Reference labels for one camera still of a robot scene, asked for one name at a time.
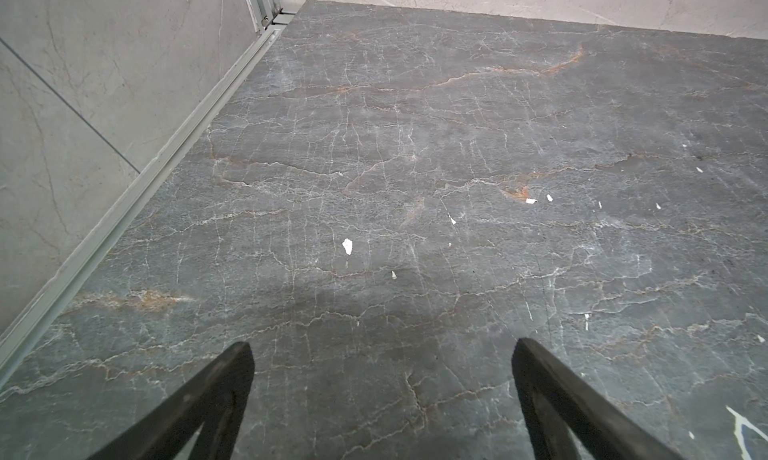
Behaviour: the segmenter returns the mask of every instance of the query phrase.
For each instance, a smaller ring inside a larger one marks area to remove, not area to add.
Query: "dark gray marble surface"
[[[83,457],[247,340],[235,458],[531,458],[532,336],[687,458],[741,458],[740,416],[768,432],[767,58],[305,4],[3,388],[0,457]]]

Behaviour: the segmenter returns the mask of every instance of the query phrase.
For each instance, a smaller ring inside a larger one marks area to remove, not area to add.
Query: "white scratch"
[[[764,434],[758,427],[752,425],[752,422],[744,418],[731,407],[725,406],[725,409],[730,412],[736,420],[734,423],[734,435],[736,436],[736,441],[739,443],[739,448],[741,448],[741,460],[752,460],[750,453],[746,450],[746,444],[744,443],[744,432],[742,431],[744,426],[752,428],[752,430],[757,433],[757,435],[763,437],[766,442],[768,442],[768,435]]]
[[[344,251],[347,255],[352,254],[352,241],[348,238],[345,238],[343,242],[341,242],[342,246],[344,247]]]

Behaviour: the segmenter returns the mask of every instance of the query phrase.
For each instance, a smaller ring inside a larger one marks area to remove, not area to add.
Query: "dark line on wall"
[[[107,145],[109,145],[109,147],[110,147],[112,150],[114,150],[114,152],[115,152],[116,154],[120,155],[120,158],[122,158],[123,160],[125,160],[125,163],[126,163],[126,164],[130,165],[130,167],[131,167],[131,168],[133,168],[134,170],[136,170],[136,173],[137,173],[137,174],[140,174],[140,173],[141,173],[141,170],[139,170],[139,168],[136,168],[136,167],[135,167],[135,166],[134,166],[134,165],[133,165],[133,164],[132,164],[132,163],[129,161],[129,159],[125,157],[125,155],[122,155],[122,153],[120,153],[120,150],[118,150],[117,148],[115,148],[115,146],[114,146],[114,145],[112,145],[112,144],[109,142],[109,140],[107,140],[107,139],[106,139],[106,138],[105,138],[105,137],[104,137],[104,136],[103,136],[103,135],[102,135],[102,134],[101,134],[101,133],[100,133],[98,130],[96,130],[96,128],[95,128],[93,125],[91,125],[91,122],[89,122],[88,120],[86,120],[86,119],[85,119],[85,117],[83,117],[83,116],[80,114],[80,112],[79,112],[79,111],[75,110],[75,109],[74,109],[74,107],[72,107],[72,105],[70,105],[70,103],[69,103],[68,101],[64,100],[64,97],[63,97],[63,96],[61,96],[61,95],[59,94],[59,92],[57,92],[57,91],[56,91],[56,90],[55,90],[55,89],[54,89],[54,88],[51,86],[51,84],[50,84],[49,82],[45,81],[45,79],[44,79],[43,77],[41,77],[41,76],[40,76],[40,74],[39,74],[37,71],[35,71],[35,70],[32,68],[32,66],[31,66],[29,63],[27,63],[27,62],[24,60],[24,58],[22,58],[22,56],[21,56],[20,54],[16,53],[16,51],[15,51],[13,48],[11,48],[11,45],[9,45],[9,44],[8,44],[8,43],[7,43],[5,40],[3,40],[3,38],[2,38],[2,37],[0,37],[0,43],[4,44],[4,45],[5,45],[5,47],[6,47],[6,48],[7,48],[9,51],[11,51],[11,53],[13,53],[13,54],[14,54],[14,56],[15,56],[16,58],[18,58],[18,60],[19,60],[20,62],[22,62],[22,63],[24,64],[24,66],[25,66],[25,67],[26,67],[26,68],[27,68],[29,71],[31,71],[31,72],[33,72],[33,73],[34,73],[34,76],[35,76],[35,77],[39,78],[39,79],[40,79],[40,81],[41,81],[41,82],[43,82],[43,83],[45,84],[45,86],[46,86],[46,87],[48,87],[48,89],[49,89],[50,91],[52,91],[52,92],[54,93],[54,95],[56,95],[56,96],[58,97],[58,99],[59,99],[59,100],[63,101],[63,102],[64,102],[64,104],[65,104],[65,105],[67,105],[67,106],[69,107],[69,109],[70,109],[70,110],[72,110],[72,111],[74,112],[74,114],[75,114],[75,115],[77,115],[78,117],[80,117],[80,120],[82,120],[83,122],[85,122],[85,124],[86,124],[87,126],[89,126],[89,127],[90,127],[90,129],[91,129],[91,130],[93,130],[93,131],[94,131],[94,133],[95,133],[96,135],[98,135],[98,137],[99,137],[99,138],[101,138],[101,139],[104,141],[104,143],[106,143]]]

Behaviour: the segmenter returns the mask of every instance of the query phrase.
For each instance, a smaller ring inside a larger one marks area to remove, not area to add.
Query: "white debris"
[[[738,443],[739,448],[741,448],[741,460],[752,460],[752,456],[746,450],[746,442],[744,442],[744,427],[752,429],[754,433],[763,437],[766,442],[768,442],[768,435],[763,433],[763,431],[761,431],[758,427],[755,427],[752,422],[747,420],[731,407],[725,406],[725,408],[728,410],[728,412],[731,413],[731,415],[734,416],[734,436],[736,437],[736,443]]]
[[[348,238],[345,238],[343,242],[341,242],[342,246],[344,247],[344,251],[347,255],[352,254],[352,241]]]

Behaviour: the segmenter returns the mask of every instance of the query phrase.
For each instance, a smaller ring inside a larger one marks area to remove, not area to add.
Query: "white speck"
[[[345,238],[343,242],[341,242],[342,246],[344,247],[344,251],[347,255],[352,254],[352,241],[348,238]]]
[[[752,428],[752,430],[759,436],[763,437],[768,442],[768,435],[764,434],[758,427],[752,425],[752,422],[741,416],[738,412],[735,412],[731,407],[725,406],[726,410],[731,413],[735,418],[734,423],[734,435],[736,436],[736,442],[741,448],[741,460],[752,460],[750,453],[746,450],[746,443],[744,442],[744,427]]]

